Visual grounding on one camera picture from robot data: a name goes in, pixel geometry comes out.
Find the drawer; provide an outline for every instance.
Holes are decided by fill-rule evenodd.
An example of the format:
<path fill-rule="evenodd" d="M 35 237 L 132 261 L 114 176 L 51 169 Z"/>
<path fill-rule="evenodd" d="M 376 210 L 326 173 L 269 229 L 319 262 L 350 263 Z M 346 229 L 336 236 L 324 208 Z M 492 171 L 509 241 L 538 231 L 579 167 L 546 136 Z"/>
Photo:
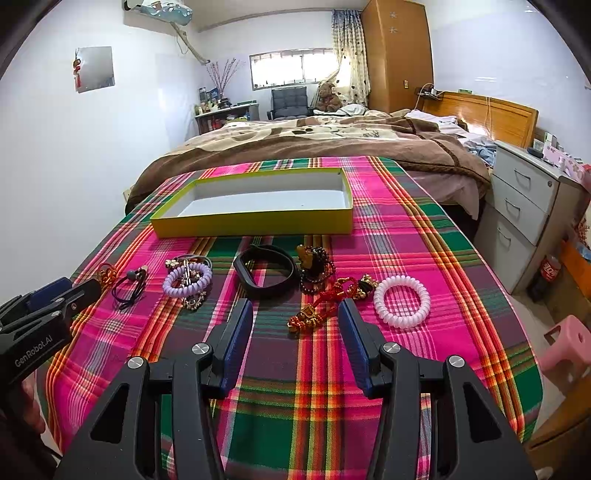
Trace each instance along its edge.
<path fill-rule="evenodd" d="M 515 225 L 531 244 L 537 245 L 548 215 L 496 175 L 491 177 L 491 182 L 492 190 L 486 201 Z"/>
<path fill-rule="evenodd" d="M 558 190 L 558 181 L 548 174 L 499 147 L 493 173 L 522 193 L 544 213 L 550 213 Z"/>
<path fill-rule="evenodd" d="M 490 205 L 485 207 L 474 246 L 509 293 L 517 285 L 535 251 L 527 238 Z"/>

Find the plaid tablecloth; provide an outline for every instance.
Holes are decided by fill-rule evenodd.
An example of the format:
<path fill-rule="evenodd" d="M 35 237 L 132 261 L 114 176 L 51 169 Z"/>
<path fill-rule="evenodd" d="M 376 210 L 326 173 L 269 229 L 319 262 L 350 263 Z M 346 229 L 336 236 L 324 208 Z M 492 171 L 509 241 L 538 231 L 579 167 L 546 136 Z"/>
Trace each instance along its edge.
<path fill-rule="evenodd" d="M 280 168 L 342 167 L 354 196 L 354 231 L 347 236 L 266 236 L 158 240 L 150 216 L 195 178 Z M 110 293 L 75 318 L 74 341 L 38 376 L 43 407 L 57 443 L 67 450 L 77 429 L 125 360 L 174 357 L 225 322 L 244 291 L 232 261 L 250 244 L 273 243 L 296 256 L 298 244 L 327 249 L 341 277 L 369 273 L 419 279 L 431 295 L 431 312 L 402 332 L 379 322 L 371 301 L 359 302 L 367 322 L 386 340 L 418 356 L 468 361 L 501 406 L 521 440 L 535 425 L 542 388 L 531 348 L 507 295 L 481 257 L 423 189 L 395 161 L 375 157 L 302 158 L 219 167 L 169 179 L 141 203 L 86 259 L 74 275 L 91 278 L 104 261 L 120 272 L 148 265 L 143 298 L 126 312 Z M 213 261 L 213 290 L 197 312 L 162 293 L 164 261 L 192 252 Z M 276 281 L 271 269 L 255 271 L 259 283 Z M 415 310 L 405 289 L 387 298 L 390 309 Z M 331 318 L 312 335 L 294 339 L 287 319 L 311 297 L 254 302 L 254 326 L 238 384 L 212 403 L 213 425 L 226 474 L 232 479 L 365 478 L 381 402 L 367 400 L 353 379 Z M 428 475 L 430 403 L 422 401 L 418 478 Z M 163 407 L 163 461 L 174 476 L 170 452 L 170 399 Z"/>

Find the wooden wardrobe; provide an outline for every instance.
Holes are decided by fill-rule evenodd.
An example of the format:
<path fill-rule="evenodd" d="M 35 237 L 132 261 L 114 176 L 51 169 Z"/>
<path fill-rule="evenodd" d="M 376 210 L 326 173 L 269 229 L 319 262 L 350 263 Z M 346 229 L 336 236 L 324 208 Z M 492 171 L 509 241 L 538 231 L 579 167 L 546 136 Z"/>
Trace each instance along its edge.
<path fill-rule="evenodd" d="M 371 84 L 369 107 L 388 113 L 414 108 L 415 90 L 433 82 L 424 5 L 407 0 L 371 0 L 361 13 L 361 21 Z"/>

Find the lavender spiral hair tie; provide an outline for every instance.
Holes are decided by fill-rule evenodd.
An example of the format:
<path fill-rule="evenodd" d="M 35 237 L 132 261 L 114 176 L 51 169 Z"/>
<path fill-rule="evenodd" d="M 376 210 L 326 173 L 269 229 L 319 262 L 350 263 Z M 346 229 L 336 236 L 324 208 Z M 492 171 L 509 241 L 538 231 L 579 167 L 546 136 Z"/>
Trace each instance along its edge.
<path fill-rule="evenodd" d="M 187 270 L 194 270 L 200 273 L 201 278 L 185 287 L 174 288 L 173 283 L 186 276 Z M 207 288 L 212 280 L 212 269 L 202 263 L 188 263 L 172 270 L 164 280 L 162 289 L 164 293 L 174 299 L 185 299 L 195 296 Z"/>

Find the black watch strap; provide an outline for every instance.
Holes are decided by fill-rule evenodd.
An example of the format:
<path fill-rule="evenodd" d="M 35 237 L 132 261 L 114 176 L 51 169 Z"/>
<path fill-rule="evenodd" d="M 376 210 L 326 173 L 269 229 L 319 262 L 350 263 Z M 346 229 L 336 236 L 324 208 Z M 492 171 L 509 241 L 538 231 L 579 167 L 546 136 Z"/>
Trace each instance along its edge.
<path fill-rule="evenodd" d="M 285 280 L 269 285 L 268 287 L 260 287 L 257 285 L 250 270 L 246 264 L 251 260 L 266 260 L 270 263 L 278 264 L 288 271 Z M 280 296 L 286 291 L 291 290 L 297 285 L 299 281 L 298 268 L 292 256 L 285 250 L 275 247 L 274 245 L 251 245 L 241 255 L 234 260 L 234 268 L 240 279 L 240 283 L 246 290 L 249 299 L 270 299 Z"/>

